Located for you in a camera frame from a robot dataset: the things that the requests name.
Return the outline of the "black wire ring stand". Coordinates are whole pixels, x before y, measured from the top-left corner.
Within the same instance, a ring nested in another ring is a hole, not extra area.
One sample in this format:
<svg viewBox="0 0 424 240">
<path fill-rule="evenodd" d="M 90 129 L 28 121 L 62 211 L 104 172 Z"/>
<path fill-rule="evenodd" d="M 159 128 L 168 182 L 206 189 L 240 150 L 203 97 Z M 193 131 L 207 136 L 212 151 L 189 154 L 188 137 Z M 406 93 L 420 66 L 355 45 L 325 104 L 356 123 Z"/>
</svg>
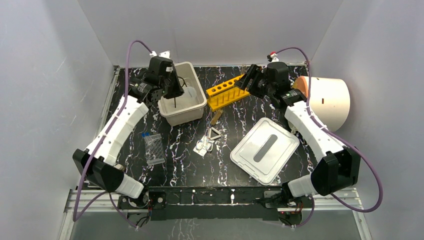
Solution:
<svg viewBox="0 0 424 240">
<path fill-rule="evenodd" d="M 178 82 L 180 82 L 180 80 L 182 81 L 182 84 L 180 84 L 180 86 L 183 88 L 183 87 L 187 87 L 187 83 L 186 83 L 186 81 L 185 81 L 185 79 L 183 78 L 183 77 L 180 77 L 180 76 L 178 76 L 177 77 L 178 78 Z M 177 107 L 177 103 L 176 103 L 176 98 L 174 98 L 174 107 L 176 108 Z"/>
</svg>

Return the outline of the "clay pipe triangle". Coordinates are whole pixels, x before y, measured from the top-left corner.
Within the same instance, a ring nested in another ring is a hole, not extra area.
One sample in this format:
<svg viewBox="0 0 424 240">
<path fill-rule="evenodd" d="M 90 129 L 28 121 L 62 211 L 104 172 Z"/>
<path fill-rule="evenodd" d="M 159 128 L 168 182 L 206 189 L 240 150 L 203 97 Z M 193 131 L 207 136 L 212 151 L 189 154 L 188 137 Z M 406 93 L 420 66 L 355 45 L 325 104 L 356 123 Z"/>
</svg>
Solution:
<svg viewBox="0 0 424 240">
<path fill-rule="evenodd" d="M 221 132 L 219 130 L 217 130 L 216 128 L 210 127 L 208 129 L 208 132 L 207 132 L 207 140 L 208 141 L 215 141 L 215 140 L 221 138 L 221 136 L 222 136 Z"/>
</svg>

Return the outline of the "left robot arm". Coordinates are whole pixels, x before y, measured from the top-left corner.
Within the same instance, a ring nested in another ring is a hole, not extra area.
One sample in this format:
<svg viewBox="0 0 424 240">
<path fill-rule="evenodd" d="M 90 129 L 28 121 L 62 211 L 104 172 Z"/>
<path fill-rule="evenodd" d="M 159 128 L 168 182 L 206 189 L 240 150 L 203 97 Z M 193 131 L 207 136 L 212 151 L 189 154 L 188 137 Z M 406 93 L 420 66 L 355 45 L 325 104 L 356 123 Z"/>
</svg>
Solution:
<svg viewBox="0 0 424 240">
<path fill-rule="evenodd" d="M 149 109 L 162 98 L 184 94 L 173 61 L 154 56 L 141 78 L 126 79 L 126 90 L 119 105 L 97 137 L 84 149 L 76 149 L 72 159 L 82 180 L 108 193 L 130 197 L 137 208 L 149 203 L 144 185 L 115 167 L 118 154 L 130 133 Z"/>
</svg>

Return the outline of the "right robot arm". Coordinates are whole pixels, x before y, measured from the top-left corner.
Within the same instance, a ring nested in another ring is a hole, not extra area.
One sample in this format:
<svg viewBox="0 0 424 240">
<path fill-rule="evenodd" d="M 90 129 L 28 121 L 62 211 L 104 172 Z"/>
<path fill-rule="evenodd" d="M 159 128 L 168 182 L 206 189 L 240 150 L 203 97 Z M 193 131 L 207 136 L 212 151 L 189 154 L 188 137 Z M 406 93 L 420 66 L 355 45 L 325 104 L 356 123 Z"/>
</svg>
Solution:
<svg viewBox="0 0 424 240">
<path fill-rule="evenodd" d="M 311 118 L 307 98 L 291 87 L 284 62 L 271 62 L 266 67 L 252 64 L 235 86 L 260 99 L 267 96 L 276 109 L 283 109 L 285 119 L 301 134 L 317 160 L 312 173 L 282 184 L 281 199 L 286 206 L 295 207 L 302 196 L 327 196 L 358 182 L 359 154 L 331 136 L 317 118 Z"/>
</svg>

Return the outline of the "bristle test tube brush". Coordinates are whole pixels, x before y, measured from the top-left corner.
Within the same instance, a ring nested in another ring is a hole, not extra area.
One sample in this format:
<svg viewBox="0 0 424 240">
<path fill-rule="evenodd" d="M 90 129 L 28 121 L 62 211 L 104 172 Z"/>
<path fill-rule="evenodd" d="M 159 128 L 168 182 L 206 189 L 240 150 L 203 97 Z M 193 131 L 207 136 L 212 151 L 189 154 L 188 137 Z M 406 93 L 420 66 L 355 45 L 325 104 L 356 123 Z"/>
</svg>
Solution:
<svg viewBox="0 0 424 240">
<path fill-rule="evenodd" d="M 223 110 L 222 109 L 218 109 L 216 112 L 215 112 L 215 114 L 214 114 L 214 116 L 213 116 L 213 118 L 212 118 L 212 120 L 211 120 L 211 122 L 210 122 L 210 124 L 213 126 L 213 125 L 215 125 L 217 122 L 218 122 L 218 120 L 219 120 L 219 118 L 221 117 L 221 115 L 223 114 Z"/>
</svg>

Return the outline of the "clear glass beaker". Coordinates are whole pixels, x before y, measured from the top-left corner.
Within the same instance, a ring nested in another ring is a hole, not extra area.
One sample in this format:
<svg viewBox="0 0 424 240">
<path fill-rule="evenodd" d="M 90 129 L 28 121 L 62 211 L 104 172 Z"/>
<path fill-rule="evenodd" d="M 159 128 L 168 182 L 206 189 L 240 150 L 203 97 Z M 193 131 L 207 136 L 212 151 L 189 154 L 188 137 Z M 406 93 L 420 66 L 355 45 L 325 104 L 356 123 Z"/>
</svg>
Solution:
<svg viewBox="0 0 424 240">
<path fill-rule="evenodd" d="M 192 86 L 184 89 L 183 99 L 187 107 L 196 106 L 202 102 L 202 99 L 198 96 L 197 89 Z"/>
</svg>

